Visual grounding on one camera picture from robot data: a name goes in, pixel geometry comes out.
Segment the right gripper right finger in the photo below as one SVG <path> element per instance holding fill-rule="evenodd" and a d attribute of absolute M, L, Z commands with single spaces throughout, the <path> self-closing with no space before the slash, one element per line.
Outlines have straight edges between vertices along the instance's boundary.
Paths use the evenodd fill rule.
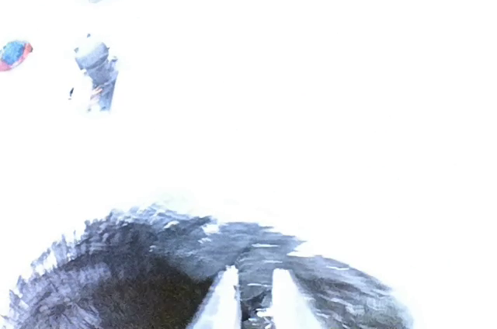
<path fill-rule="evenodd" d="M 271 312 L 276 328 L 321 328 L 321 323 L 312 313 L 292 275 L 284 269 L 278 268 L 273 271 Z"/>

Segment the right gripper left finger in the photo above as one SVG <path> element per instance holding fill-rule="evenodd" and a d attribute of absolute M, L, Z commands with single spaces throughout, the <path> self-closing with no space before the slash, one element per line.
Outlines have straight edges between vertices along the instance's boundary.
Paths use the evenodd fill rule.
<path fill-rule="evenodd" d="M 227 266 L 219 272 L 188 328 L 240 329 L 242 309 L 238 283 L 235 266 Z"/>

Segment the black plastic trash bag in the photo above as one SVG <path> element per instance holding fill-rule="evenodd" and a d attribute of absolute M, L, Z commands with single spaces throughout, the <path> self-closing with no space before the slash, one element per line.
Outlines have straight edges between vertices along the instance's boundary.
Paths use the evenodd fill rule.
<path fill-rule="evenodd" d="M 298 256 L 301 240 L 249 222 L 217 223 L 155 206 L 89 220 L 32 262 L 9 293 L 3 328 L 188 328 L 208 319 L 235 272 L 237 328 L 274 328 L 284 270 L 323 328 L 410 328 L 392 289 L 347 264 Z"/>

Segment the blue red background object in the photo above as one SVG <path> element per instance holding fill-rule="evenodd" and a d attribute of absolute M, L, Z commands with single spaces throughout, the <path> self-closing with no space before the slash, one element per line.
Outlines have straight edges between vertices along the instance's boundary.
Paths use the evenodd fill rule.
<path fill-rule="evenodd" d="M 19 66 L 33 52 L 30 42 L 13 40 L 1 49 L 1 71 L 10 71 Z"/>

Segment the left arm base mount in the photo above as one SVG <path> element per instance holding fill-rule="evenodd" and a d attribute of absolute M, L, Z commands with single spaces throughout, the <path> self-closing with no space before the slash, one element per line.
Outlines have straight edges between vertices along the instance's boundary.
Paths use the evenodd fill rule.
<path fill-rule="evenodd" d="M 84 113 L 108 112 L 119 74 L 117 58 L 98 37 L 88 33 L 74 49 L 78 67 L 68 99 Z"/>

